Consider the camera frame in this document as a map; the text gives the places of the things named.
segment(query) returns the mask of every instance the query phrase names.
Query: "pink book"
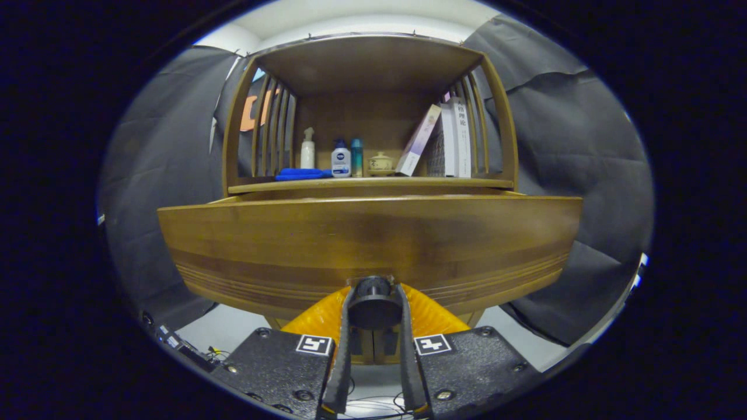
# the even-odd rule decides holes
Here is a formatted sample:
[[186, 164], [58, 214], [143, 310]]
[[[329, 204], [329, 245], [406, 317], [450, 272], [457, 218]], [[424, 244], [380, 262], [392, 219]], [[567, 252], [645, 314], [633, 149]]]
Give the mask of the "pink book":
[[399, 163], [397, 163], [396, 171], [398, 173], [412, 176], [412, 173], [415, 172], [415, 167], [418, 166], [418, 161], [420, 160], [421, 155], [423, 155], [423, 150], [425, 150], [425, 145], [428, 143], [433, 127], [435, 127], [436, 122], [438, 122], [439, 115], [441, 115], [441, 107], [438, 105], [431, 105], [418, 126], [418, 129], [412, 134], [410, 141], [407, 143], [407, 147], [405, 147], [405, 151], [402, 153]]

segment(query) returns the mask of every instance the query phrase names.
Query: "small ceramic jar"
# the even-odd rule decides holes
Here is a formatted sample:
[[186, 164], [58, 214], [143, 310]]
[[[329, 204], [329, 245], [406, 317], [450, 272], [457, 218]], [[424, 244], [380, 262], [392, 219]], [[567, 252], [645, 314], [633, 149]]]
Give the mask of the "small ceramic jar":
[[390, 170], [391, 158], [384, 156], [384, 152], [378, 152], [376, 156], [368, 159], [368, 169], [370, 170]]

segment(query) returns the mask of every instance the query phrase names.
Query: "curved wooden drawer front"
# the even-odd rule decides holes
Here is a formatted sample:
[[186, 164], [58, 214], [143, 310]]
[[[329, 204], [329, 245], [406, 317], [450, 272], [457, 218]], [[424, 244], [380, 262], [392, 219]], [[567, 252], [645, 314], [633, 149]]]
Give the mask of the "curved wooden drawer front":
[[582, 199], [410, 196], [217, 203], [158, 210], [187, 287], [293, 319], [346, 280], [391, 274], [457, 315], [560, 275]]

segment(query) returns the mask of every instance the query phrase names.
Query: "white spray bottle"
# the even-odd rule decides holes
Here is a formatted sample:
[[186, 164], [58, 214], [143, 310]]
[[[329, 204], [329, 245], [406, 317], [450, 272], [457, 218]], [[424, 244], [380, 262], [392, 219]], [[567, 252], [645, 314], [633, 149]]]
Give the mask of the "white spray bottle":
[[314, 129], [308, 127], [303, 130], [304, 135], [303, 143], [301, 143], [301, 168], [302, 169], [314, 169], [314, 157], [316, 152], [314, 151], [314, 142], [311, 141], [311, 135], [314, 134]]

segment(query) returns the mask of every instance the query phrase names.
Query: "book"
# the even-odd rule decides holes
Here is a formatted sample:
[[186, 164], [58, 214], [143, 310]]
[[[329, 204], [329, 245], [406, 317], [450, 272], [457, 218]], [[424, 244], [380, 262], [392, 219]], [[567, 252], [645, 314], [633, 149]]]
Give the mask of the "book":
[[469, 126], [467, 121], [467, 105], [463, 98], [455, 96], [449, 101], [454, 101], [453, 115], [456, 130], [456, 156], [457, 176], [459, 178], [472, 177], [472, 148], [470, 145]]
[[457, 176], [456, 127], [453, 101], [441, 103], [441, 118], [433, 129], [426, 154], [428, 176]]
[[415, 167], [418, 166], [425, 146], [430, 139], [430, 134], [433, 132], [433, 128], [436, 127], [436, 122], [441, 114], [441, 107], [438, 105], [431, 105], [428, 112], [423, 117], [422, 121], [418, 125], [418, 128], [412, 133], [410, 141], [407, 143], [400, 161], [397, 163], [396, 171], [407, 176], [412, 176], [415, 172]]

